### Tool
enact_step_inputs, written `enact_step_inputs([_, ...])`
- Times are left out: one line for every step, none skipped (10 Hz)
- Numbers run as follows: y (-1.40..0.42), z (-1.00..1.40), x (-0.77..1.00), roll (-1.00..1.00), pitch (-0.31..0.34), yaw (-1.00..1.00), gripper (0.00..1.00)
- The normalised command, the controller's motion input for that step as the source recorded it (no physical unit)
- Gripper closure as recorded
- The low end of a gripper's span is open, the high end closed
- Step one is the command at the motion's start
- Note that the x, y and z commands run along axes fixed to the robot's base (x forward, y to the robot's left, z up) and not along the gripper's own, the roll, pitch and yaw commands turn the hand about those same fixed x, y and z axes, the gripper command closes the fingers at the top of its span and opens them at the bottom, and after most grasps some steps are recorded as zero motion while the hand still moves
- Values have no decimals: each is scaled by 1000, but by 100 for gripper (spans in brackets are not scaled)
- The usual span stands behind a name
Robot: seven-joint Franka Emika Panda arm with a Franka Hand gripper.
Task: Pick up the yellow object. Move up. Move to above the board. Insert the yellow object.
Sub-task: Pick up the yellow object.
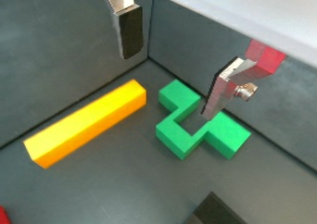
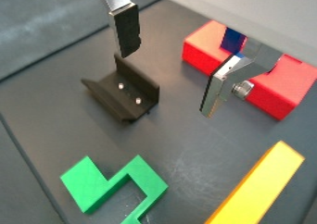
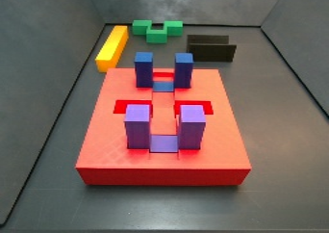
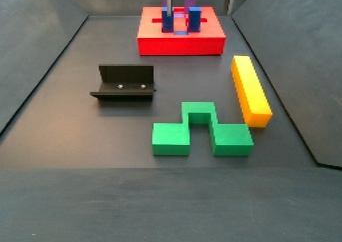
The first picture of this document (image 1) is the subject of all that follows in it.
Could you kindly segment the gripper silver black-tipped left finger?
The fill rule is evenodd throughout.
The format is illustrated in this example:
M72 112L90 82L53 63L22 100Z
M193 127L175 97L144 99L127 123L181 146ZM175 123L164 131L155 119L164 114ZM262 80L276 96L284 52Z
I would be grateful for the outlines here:
M113 28L123 59L129 59L143 48L141 7L133 0L105 0L112 14Z

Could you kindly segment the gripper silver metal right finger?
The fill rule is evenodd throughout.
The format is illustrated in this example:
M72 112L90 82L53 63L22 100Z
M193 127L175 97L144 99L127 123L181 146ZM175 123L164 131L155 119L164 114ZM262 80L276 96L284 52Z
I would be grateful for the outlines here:
M213 76L201 116L212 120L234 97L248 101L258 90L252 81L262 77L263 71L255 61L234 57Z

